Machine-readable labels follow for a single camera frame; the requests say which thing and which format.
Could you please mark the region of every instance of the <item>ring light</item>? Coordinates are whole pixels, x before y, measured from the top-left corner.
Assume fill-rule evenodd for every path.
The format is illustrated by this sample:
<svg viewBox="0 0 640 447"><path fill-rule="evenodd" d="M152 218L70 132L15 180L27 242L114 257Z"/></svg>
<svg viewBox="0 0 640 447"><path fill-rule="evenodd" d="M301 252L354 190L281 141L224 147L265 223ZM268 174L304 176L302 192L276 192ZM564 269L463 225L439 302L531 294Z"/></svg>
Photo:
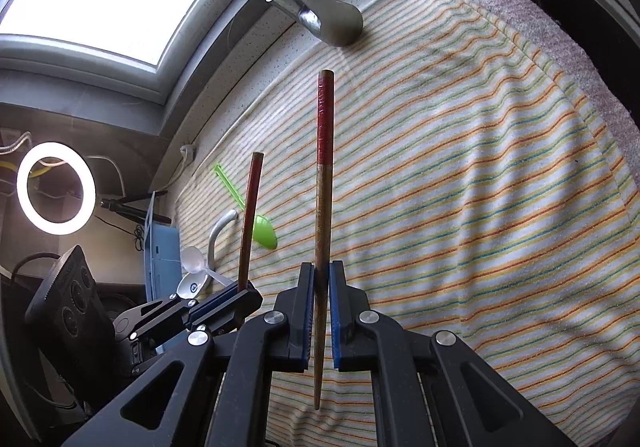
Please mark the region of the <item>ring light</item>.
<svg viewBox="0 0 640 447"><path fill-rule="evenodd" d="M64 223L53 223L39 215L35 208L33 208L33 205L31 205L29 193L27 192L27 179L29 172L31 171L31 167L33 167L38 160L42 160L47 157L57 158L68 163L71 168L76 171L76 174L78 174L78 177L80 178L80 183L82 184L82 205L80 210L71 220L65 221ZM66 145L62 145L61 143L41 143L32 148L26 154L20 163L20 168L18 169L16 190L18 192L20 207L22 207L27 218L29 218L31 223L41 231L49 234L64 236L65 234L71 234L78 231L84 227L84 224L89 220L94 211L94 177L82 157L76 153L76 151Z"/></svg>

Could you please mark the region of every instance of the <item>green spoon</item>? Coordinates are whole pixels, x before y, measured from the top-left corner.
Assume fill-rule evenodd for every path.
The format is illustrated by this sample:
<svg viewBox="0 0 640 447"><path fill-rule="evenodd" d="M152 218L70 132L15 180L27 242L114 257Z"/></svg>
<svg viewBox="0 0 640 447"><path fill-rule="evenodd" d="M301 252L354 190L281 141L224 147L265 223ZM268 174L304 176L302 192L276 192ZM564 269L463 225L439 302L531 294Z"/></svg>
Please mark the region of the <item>green spoon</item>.
<svg viewBox="0 0 640 447"><path fill-rule="evenodd" d="M244 211L244 200L242 199L240 192L238 192L234 185L229 181L229 178L226 177L226 174L219 163L216 163L213 166L213 172L218 175L218 178L222 181L222 185L226 187L226 190L229 191L231 197L235 199L236 203L240 206L240 209ZM273 225L267 218L260 214L255 215L254 233L252 234L252 237L258 245L262 245L265 249L275 250L278 245L278 238L276 237L276 232L273 230Z"/></svg>

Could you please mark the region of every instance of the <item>striped towel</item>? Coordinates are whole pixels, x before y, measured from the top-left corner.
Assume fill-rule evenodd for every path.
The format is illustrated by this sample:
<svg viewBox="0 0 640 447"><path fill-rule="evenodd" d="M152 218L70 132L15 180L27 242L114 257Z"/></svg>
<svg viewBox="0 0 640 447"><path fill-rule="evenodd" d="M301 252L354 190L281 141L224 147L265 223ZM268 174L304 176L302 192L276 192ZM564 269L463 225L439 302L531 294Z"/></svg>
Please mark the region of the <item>striped towel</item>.
<svg viewBox="0 0 640 447"><path fill-rule="evenodd" d="M183 246L234 202L265 153L254 244L262 311L314 257L316 77L335 71L332 258L404 328L449 329L579 446L611 431L640 390L638 188L590 100L539 48L468 0L375 0L363 37L318 45L250 106L177 205ZM238 270L240 225L218 270ZM267 438L376 444L370 379L275 373Z"/></svg>

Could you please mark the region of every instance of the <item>chopstick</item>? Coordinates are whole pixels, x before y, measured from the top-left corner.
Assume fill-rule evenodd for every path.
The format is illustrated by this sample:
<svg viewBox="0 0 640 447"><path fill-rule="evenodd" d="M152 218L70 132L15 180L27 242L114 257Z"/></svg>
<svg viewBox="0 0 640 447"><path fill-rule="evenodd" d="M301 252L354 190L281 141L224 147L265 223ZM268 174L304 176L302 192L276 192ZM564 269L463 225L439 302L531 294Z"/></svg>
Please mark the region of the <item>chopstick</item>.
<svg viewBox="0 0 640 447"><path fill-rule="evenodd" d="M314 408L320 409L326 306L331 249L331 204L334 175L334 72L318 74L318 151L316 157L316 340L314 343Z"/></svg>
<svg viewBox="0 0 640 447"><path fill-rule="evenodd" d="M260 186L260 173L262 172L262 159L264 154L254 152L251 156L249 180L246 185L246 201L244 204L244 221L242 222L242 237L240 240L240 265L238 268L238 293L246 290L249 280L249 259L251 257L251 238L254 233L255 207L258 203L258 187ZM244 319L238 324L238 328L244 323Z"/></svg>

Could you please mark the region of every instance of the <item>metal screw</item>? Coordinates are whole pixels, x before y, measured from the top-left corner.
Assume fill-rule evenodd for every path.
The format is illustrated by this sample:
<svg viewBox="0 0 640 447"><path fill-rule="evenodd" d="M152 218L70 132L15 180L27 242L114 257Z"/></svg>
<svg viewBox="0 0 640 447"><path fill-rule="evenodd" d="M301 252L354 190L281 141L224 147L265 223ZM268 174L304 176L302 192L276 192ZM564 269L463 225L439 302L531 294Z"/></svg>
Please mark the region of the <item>metal screw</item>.
<svg viewBox="0 0 640 447"><path fill-rule="evenodd" d="M209 335L203 331L191 332L187 340L191 346L201 346L209 340Z"/></svg>
<svg viewBox="0 0 640 447"><path fill-rule="evenodd" d="M373 310L365 310L360 314L360 321L365 324L373 324L380 320L380 315L378 315Z"/></svg>
<svg viewBox="0 0 640 447"><path fill-rule="evenodd" d="M436 333L436 342L442 346L453 346L456 343L456 336L444 330Z"/></svg>
<svg viewBox="0 0 640 447"><path fill-rule="evenodd" d="M278 324L284 321L284 313L272 310L264 314L264 321L267 324Z"/></svg>

